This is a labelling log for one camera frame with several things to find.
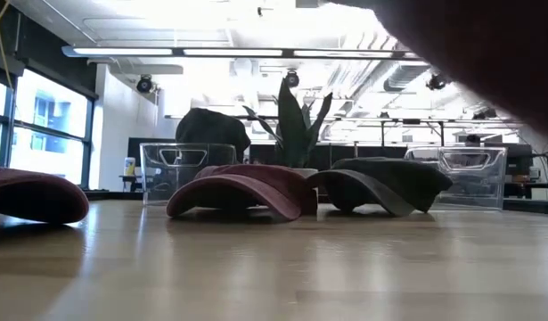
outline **clear plastic bin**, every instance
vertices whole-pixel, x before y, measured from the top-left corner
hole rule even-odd
[[[229,144],[141,144],[143,205],[166,205],[173,193],[207,166],[236,163]]]
[[[433,210],[502,210],[506,158],[505,147],[414,147],[405,155],[454,182],[437,196]]]

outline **snake plant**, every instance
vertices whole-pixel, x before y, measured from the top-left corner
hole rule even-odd
[[[319,138],[319,130],[329,109],[333,94],[323,98],[321,110],[317,118],[311,123],[311,104],[299,107],[298,100],[291,93],[285,79],[280,85],[280,93],[276,100],[278,109],[278,124],[275,132],[270,125],[261,119],[255,111],[243,106],[249,119],[256,120],[264,130],[275,139],[275,154],[277,163],[295,169],[302,169],[307,165],[309,153],[315,148]]]

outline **plant leaf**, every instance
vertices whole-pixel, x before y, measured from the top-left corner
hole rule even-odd
[[[285,79],[280,85],[278,95],[278,118],[280,134],[283,139],[283,155],[286,166],[295,167],[307,158],[306,123],[303,120],[301,107],[295,96],[291,93]]]
[[[301,114],[303,115],[303,121],[306,123],[306,128],[311,127],[311,106],[315,101],[312,101],[308,106],[306,103],[301,106]]]
[[[258,115],[256,114],[256,112],[251,109],[250,107],[248,106],[242,106],[244,107],[244,109],[246,110],[246,112],[248,113],[248,116],[253,119],[253,120],[257,120],[259,122],[259,124],[262,126],[262,128],[271,136],[273,136],[275,138],[275,140],[277,141],[277,143],[279,145],[283,145],[283,140],[282,138],[277,135],[276,133],[274,133],[274,131],[272,130],[272,128],[270,127],[270,125],[263,119],[261,119],[260,117],[258,117]]]
[[[280,131],[280,122],[278,121],[277,125],[275,126],[275,134],[278,136],[282,136],[282,133]],[[275,152],[275,164],[276,165],[282,165],[282,166],[288,166],[285,162],[285,154],[283,152],[283,146],[280,144],[275,144],[274,147]]]
[[[330,93],[323,98],[323,104],[321,105],[321,110],[317,114],[317,119],[314,121],[313,125],[307,130],[307,137],[309,138],[309,146],[307,147],[307,152],[311,152],[317,140],[319,139],[319,129],[331,109],[331,102],[333,100],[333,93]]]

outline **wooden table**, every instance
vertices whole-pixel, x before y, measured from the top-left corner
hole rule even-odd
[[[548,320],[547,216],[329,214],[224,224],[104,201],[60,228],[0,218],[0,320]]]

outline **fluorescent light fixture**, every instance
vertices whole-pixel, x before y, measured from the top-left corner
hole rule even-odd
[[[184,49],[190,56],[241,56],[241,57],[281,57],[279,49]]]
[[[339,58],[389,58],[390,51],[357,51],[357,50],[296,50],[296,57],[339,57]]]
[[[259,66],[259,72],[286,72],[287,66]]]
[[[405,54],[405,57],[408,57],[410,59],[418,59],[418,56],[414,55],[414,54]],[[429,66],[429,64],[427,62],[415,62],[415,61],[411,61],[411,62],[398,62],[399,64],[403,65],[403,66]]]
[[[420,59],[420,57],[416,55],[416,53],[405,53],[405,58]]]
[[[172,55],[173,50],[168,48],[74,48],[74,53],[87,56],[155,56]]]

